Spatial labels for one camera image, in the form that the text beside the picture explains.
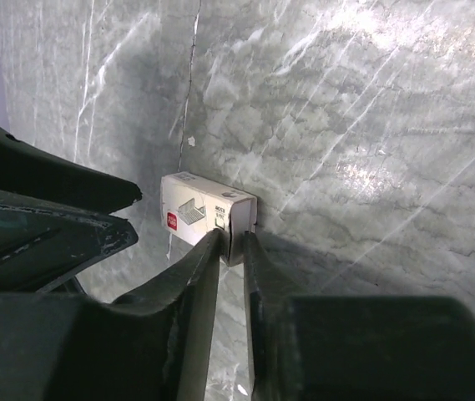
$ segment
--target printed illustration on box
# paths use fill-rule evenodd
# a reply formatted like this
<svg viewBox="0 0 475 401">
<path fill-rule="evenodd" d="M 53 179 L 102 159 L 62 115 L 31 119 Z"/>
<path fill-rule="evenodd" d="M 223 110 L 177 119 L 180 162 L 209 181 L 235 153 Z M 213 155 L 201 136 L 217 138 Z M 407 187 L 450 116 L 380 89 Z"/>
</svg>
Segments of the printed illustration on box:
<svg viewBox="0 0 475 401">
<path fill-rule="evenodd" d="M 178 214 L 179 218 L 190 226 L 205 217 L 205 206 L 196 208 L 195 198 L 192 198 L 178 208 Z"/>
</svg>

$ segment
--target red label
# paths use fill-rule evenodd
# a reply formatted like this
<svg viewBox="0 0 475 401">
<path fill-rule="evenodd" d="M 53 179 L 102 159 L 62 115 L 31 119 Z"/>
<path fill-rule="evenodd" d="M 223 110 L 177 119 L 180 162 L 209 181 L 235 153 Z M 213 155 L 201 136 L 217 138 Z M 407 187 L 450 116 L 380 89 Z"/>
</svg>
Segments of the red label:
<svg viewBox="0 0 475 401">
<path fill-rule="evenodd" d="M 173 230 L 178 230 L 178 218 L 173 213 L 167 213 L 167 226 Z"/>
</svg>

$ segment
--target small white box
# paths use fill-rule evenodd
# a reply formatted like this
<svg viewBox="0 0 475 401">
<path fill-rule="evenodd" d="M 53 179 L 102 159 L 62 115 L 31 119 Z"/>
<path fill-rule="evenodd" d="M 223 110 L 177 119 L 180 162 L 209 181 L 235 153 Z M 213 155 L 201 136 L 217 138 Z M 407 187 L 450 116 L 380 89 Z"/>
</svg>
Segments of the small white box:
<svg viewBox="0 0 475 401">
<path fill-rule="evenodd" d="M 161 179 L 163 227 L 191 245 L 220 228 L 228 266 L 242 262 L 243 235 L 254 231 L 256 218 L 257 198 L 251 194 L 186 172 Z"/>
</svg>

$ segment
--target white speck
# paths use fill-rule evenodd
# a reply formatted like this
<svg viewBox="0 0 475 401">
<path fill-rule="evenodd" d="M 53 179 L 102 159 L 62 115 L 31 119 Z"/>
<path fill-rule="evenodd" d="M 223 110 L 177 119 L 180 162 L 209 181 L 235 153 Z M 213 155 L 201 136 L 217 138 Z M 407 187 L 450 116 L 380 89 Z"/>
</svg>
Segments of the white speck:
<svg viewBox="0 0 475 401">
<path fill-rule="evenodd" d="M 240 384 L 237 384 L 237 389 L 239 390 L 241 394 L 248 395 L 248 391 L 246 391 L 245 388 L 241 386 Z"/>
</svg>

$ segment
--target cardboard box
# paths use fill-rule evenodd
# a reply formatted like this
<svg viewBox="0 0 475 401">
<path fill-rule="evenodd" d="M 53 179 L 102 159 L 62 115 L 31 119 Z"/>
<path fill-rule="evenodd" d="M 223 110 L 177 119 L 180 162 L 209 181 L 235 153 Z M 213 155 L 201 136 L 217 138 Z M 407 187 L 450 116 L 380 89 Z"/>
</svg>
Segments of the cardboard box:
<svg viewBox="0 0 475 401">
<path fill-rule="evenodd" d="M 257 198 L 251 194 L 186 172 L 161 179 L 163 227 L 191 245 L 220 228 L 228 266 L 242 262 L 243 235 L 254 231 L 256 218 Z"/>
</svg>

